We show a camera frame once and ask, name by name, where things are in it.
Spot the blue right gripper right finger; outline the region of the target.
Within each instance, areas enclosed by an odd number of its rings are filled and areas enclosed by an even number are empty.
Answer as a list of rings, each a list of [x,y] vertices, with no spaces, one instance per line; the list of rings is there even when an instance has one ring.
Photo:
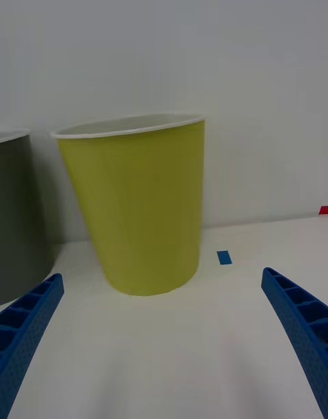
[[[261,288],[295,350],[323,417],[327,418],[327,305],[269,267],[262,272]]]

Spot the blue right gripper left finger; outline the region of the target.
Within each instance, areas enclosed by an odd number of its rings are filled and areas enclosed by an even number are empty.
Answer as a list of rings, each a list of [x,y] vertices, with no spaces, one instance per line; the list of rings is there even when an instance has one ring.
[[[33,355],[63,295],[63,278],[56,273],[1,311],[1,418],[8,417]]]

